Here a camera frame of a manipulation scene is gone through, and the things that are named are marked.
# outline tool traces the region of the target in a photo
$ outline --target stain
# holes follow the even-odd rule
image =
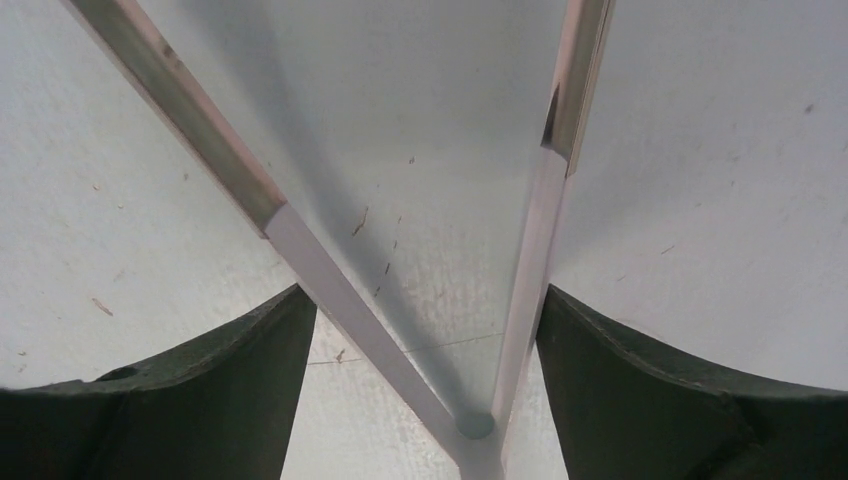
[[[110,317],[114,317],[114,316],[115,316],[115,315],[112,313],[112,311],[111,311],[111,310],[109,310],[108,308],[106,308],[106,305],[103,305],[102,303],[100,303],[100,300],[98,300],[98,299],[96,299],[96,298],[92,298],[92,299],[91,299],[91,301],[94,303],[94,306],[95,306],[95,307],[99,308],[99,309],[100,309],[100,311],[102,311],[102,312],[103,312],[103,313],[105,313],[106,315],[109,315]]]
[[[353,233],[350,234],[351,237],[355,237],[363,227],[365,227],[365,222],[368,220],[368,207],[365,207],[365,213],[362,214],[362,220],[359,221],[359,225],[353,229]]]

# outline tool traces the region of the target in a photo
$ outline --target black object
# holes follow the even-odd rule
[[[553,286],[536,343],[570,480],[848,479],[845,392],[707,362]]]
[[[94,382],[0,391],[0,477],[278,480],[315,313],[295,286]]]

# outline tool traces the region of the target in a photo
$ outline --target scuff mark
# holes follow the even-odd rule
[[[365,207],[365,213],[362,214],[362,220],[359,221],[359,225],[353,229],[353,233],[350,234],[351,237],[355,237],[363,227],[365,227],[365,222],[368,221],[368,207]]]
[[[98,299],[96,299],[96,298],[92,298],[92,299],[91,299],[91,301],[94,303],[94,306],[95,306],[95,307],[99,308],[99,309],[100,309],[100,311],[102,311],[102,312],[103,312],[103,313],[105,313],[106,315],[109,315],[110,317],[114,317],[114,316],[115,316],[115,314],[113,314],[111,310],[109,310],[108,308],[106,308],[106,306],[105,306],[105,305],[103,305],[102,303],[100,303],[100,300],[98,300]]]

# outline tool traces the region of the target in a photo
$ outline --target thin line on surface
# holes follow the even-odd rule
[[[482,335],[480,337],[474,337],[474,338],[466,338],[465,340],[457,340],[455,342],[441,343],[439,345],[428,345],[426,347],[411,348],[409,350],[404,350],[403,353],[409,354],[409,353],[420,352],[420,351],[423,351],[423,350],[433,350],[435,348],[450,347],[452,345],[459,345],[459,344],[462,344],[462,343],[470,343],[470,342],[473,342],[473,341],[476,341],[476,340],[485,340],[487,338],[502,337],[502,336],[503,336],[503,333],[491,333],[489,335]],[[339,365],[339,364],[342,364],[342,363],[361,362],[363,360],[365,360],[365,359],[364,358],[354,358],[354,359],[351,359],[351,360],[342,360],[341,362],[337,362],[335,360],[328,361],[328,362],[310,362],[310,363],[307,363],[306,366],[308,367],[309,365]]]

